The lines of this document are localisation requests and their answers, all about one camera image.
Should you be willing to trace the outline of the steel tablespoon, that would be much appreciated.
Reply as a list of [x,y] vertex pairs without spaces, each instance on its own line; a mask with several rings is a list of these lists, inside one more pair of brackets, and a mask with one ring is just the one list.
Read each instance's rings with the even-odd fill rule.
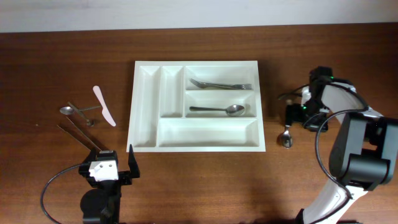
[[290,126],[285,125],[284,132],[280,136],[280,144],[285,147],[286,149],[289,149],[293,145],[293,139],[292,136],[289,132]]
[[245,107],[242,105],[231,105],[227,108],[206,108],[206,107],[197,107],[191,106],[189,107],[190,111],[222,111],[225,112],[228,116],[237,117],[242,115],[245,112]]

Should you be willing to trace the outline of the steel fork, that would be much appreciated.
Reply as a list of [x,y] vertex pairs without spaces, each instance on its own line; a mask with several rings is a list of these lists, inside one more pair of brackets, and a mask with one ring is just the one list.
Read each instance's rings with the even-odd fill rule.
[[235,90],[236,88],[233,86],[229,85],[218,85],[214,83],[205,83],[205,82],[199,82],[194,79],[190,79],[190,82],[193,83],[195,86],[199,88],[209,88],[209,87],[214,87],[214,88],[220,88],[220,89],[226,89],[226,90]]
[[204,83],[205,87],[215,87],[227,90],[251,90],[251,84],[236,84],[236,85],[227,85],[227,84],[216,84],[216,83]]

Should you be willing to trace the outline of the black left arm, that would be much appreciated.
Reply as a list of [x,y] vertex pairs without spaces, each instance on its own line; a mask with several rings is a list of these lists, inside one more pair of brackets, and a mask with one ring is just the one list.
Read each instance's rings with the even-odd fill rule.
[[78,173],[92,187],[80,200],[83,223],[119,223],[121,187],[141,176],[132,146],[128,149],[129,170],[118,170],[116,151],[92,149]]

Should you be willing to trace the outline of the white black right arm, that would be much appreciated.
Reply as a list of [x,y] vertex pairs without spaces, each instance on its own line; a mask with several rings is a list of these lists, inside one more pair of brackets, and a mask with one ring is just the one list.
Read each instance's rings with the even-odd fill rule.
[[[286,106],[280,145],[290,148],[289,128],[301,124],[315,133],[315,156],[328,180],[318,197],[299,211],[296,223],[339,223],[355,201],[379,185],[388,184],[397,160],[397,120],[372,109],[349,80],[336,78],[330,67],[316,67],[309,83],[290,92],[300,103]],[[328,165],[320,156],[320,135],[328,122],[340,123]]]

